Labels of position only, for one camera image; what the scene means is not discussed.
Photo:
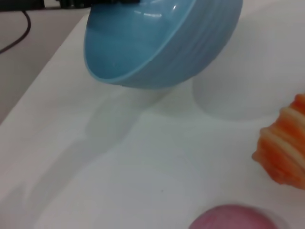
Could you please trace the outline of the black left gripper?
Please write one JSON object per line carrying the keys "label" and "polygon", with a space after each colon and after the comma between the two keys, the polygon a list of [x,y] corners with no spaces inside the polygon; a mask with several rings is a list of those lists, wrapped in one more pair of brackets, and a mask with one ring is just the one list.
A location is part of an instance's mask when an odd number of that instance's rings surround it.
{"label": "black left gripper", "polygon": [[[119,0],[121,4],[139,4],[141,0]],[[59,0],[61,8],[90,8],[95,4],[116,4],[118,0]]]}

